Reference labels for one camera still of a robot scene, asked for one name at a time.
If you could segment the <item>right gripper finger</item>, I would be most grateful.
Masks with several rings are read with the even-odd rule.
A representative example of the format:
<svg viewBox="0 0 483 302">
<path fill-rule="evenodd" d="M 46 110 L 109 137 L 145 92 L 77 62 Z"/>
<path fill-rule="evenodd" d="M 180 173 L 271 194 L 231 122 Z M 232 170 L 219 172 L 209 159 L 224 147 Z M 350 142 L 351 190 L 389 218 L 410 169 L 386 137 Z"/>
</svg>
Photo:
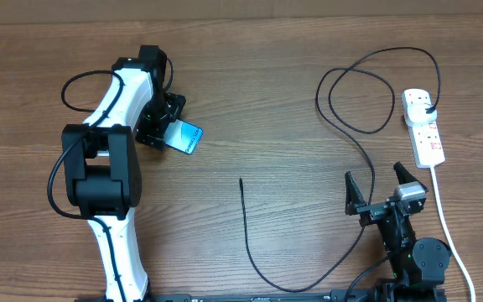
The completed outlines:
<svg viewBox="0 0 483 302">
<path fill-rule="evenodd" d="M 428 188 L 426 185 L 424 185 L 420 180 L 418 180 L 416 177 L 414 177 L 403 165 L 401 162 L 396 162 L 393 165 L 393 169 L 396 173 L 398 183 L 400 185 L 408 184 L 408 183 L 413 183 L 413 182 L 418 182 L 421 187 L 424 189 L 425 192 L 428 192 Z"/>
<path fill-rule="evenodd" d="M 353 216 L 358 213 L 358 208 L 366 206 L 366 201 L 351 172 L 345 173 L 345 188 L 345 214 Z"/>
</svg>

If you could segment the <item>smartphone with blue screen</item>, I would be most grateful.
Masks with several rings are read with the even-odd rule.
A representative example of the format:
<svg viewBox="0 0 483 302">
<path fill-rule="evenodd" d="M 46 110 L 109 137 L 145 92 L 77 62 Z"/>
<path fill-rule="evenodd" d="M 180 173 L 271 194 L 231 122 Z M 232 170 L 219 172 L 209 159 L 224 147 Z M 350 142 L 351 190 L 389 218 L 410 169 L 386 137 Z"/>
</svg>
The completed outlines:
<svg viewBox="0 0 483 302">
<path fill-rule="evenodd" d="M 202 138 L 204 131 L 190 123 L 176 120 L 169 124 L 164 134 L 165 143 L 184 154 L 192 155 Z"/>
</svg>

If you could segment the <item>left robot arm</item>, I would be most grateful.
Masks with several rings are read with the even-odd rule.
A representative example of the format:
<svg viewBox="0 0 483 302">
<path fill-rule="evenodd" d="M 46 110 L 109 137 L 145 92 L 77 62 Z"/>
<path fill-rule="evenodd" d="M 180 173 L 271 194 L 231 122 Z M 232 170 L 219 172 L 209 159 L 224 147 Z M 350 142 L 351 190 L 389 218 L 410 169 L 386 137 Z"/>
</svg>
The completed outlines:
<svg viewBox="0 0 483 302">
<path fill-rule="evenodd" d="M 55 168 L 65 170 L 74 215 L 93 231 L 106 275 L 102 301 L 150 301 L 135 227 L 142 195 L 138 143 L 164 149 L 186 100 L 169 92 L 169 57 L 157 45 L 141 46 L 106 71 L 112 83 L 81 124 L 68 124 Z"/>
</svg>

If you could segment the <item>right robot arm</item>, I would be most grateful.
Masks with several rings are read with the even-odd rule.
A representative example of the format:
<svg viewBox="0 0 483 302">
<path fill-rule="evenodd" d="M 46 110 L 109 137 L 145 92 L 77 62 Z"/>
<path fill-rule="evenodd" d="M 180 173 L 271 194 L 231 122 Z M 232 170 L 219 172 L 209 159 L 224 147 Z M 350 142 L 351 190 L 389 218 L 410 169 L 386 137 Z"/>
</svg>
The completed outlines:
<svg viewBox="0 0 483 302">
<path fill-rule="evenodd" d="M 358 216 L 361 227 L 376 225 L 386 256 L 362 272 L 339 301 L 445 301 L 440 286 L 452 256 L 449 245 L 437 238 L 416 238 L 410 216 L 424 208 L 428 188 L 399 162 L 393 165 L 398 186 L 386 201 L 368 204 L 351 173 L 345 174 L 345 213 Z M 355 289 L 367 274 L 389 262 L 391 279 L 378 279 L 371 289 Z"/>
</svg>

